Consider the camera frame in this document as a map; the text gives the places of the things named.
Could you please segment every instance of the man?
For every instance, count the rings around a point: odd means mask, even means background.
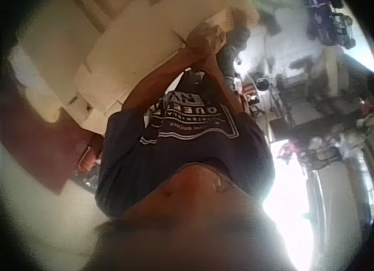
[[[96,201],[112,221],[85,270],[292,269],[262,211],[272,157],[224,84],[215,56],[223,42],[219,27],[194,30],[109,119]],[[206,74],[190,83],[196,93],[163,96],[189,67]]]

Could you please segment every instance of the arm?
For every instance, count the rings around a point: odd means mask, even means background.
[[[224,33],[219,26],[210,27],[205,23],[200,24],[188,36],[186,48],[140,81],[124,102],[122,110],[136,107],[140,112],[145,113],[184,69],[212,53],[216,54],[223,42]]]
[[[223,103],[236,113],[243,112],[243,107],[234,92],[225,84],[224,77],[220,71],[215,55],[206,60],[197,62],[193,67],[195,71],[204,71],[206,76],[215,84]]]
[[[198,60],[187,47],[172,57],[166,64],[148,74],[131,91],[125,100],[122,110],[136,107],[145,113],[147,109],[159,100],[171,82],[186,68]]]

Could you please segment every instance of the navy t-shirt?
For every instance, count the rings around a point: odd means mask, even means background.
[[[246,113],[173,91],[152,108],[147,127],[137,109],[108,121],[96,201],[120,217],[187,163],[214,166],[250,196],[263,200],[274,179],[264,135]]]

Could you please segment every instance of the shirt graphic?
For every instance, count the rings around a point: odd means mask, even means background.
[[[193,140],[218,132],[237,138],[237,126],[225,105],[206,105],[197,94],[172,91],[151,108],[152,116],[140,142],[156,144],[157,138]]]

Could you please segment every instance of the red rug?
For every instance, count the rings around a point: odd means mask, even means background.
[[[1,79],[1,143],[22,168],[60,194],[89,142],[95,138],[99,152],[102,137],[80,128],[63,109],[56,123],[45,122],[18,94],[10,74],[3,70]]]

